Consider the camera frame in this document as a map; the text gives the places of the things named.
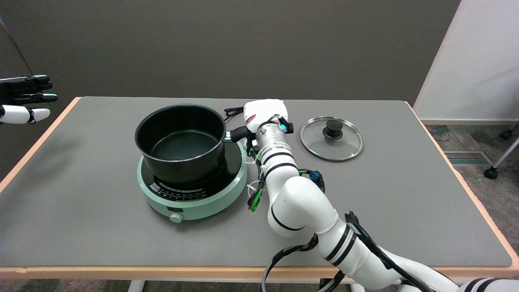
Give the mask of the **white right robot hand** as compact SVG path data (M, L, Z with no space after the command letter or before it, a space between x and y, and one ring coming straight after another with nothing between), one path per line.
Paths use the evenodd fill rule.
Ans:
M248 132L244 144L248 152L292 152L286 135L293 133L294 126L288 121L284 101L263 99L247 102L244 106L244 122Z

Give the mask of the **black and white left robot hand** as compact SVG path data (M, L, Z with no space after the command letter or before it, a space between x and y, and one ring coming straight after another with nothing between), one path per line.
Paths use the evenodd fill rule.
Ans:
M56 94L46 94L53 85L47 75L20 76L0 80L1 124L35 124L51 114L47 108L26 105L50 103L58 100Z

